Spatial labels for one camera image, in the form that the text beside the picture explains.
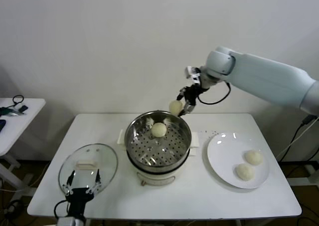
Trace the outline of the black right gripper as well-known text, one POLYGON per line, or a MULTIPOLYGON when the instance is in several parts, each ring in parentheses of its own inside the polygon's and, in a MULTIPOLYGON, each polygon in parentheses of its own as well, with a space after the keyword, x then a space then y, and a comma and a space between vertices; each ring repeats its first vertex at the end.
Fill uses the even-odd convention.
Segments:
POLYGON ((189 114, 193 111, 195 106, 193 106, 191 104, 196 104, 196 98, 200 94, 200 86, 197 84, 193 84, 189 87, 183 87, 182 89, 180 89, 179 94, 177 95, 176 99, 182 100, 184 98, 184 93, 185 93, 185 101, 188 103, 186 103, 182 107, 178 116, 183 116, 183 115, 189 114))

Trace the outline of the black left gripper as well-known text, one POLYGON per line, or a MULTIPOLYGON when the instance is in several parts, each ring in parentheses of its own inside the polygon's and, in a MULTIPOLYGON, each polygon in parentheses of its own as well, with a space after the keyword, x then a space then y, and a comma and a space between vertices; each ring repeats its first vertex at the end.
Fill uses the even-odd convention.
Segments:
POLYGON ((68 176, 65 184, 62 185, 63 192, 66 195, 66 200, 69 203, 68 216, 75 218, 83 218, 86 204, 94 199, 94 194, 100 192, 101 177, 99 169, 96 172, 95 183, 89 188, 75 188, 71 191, 72 182, 75 176, 75 171, 68 176))

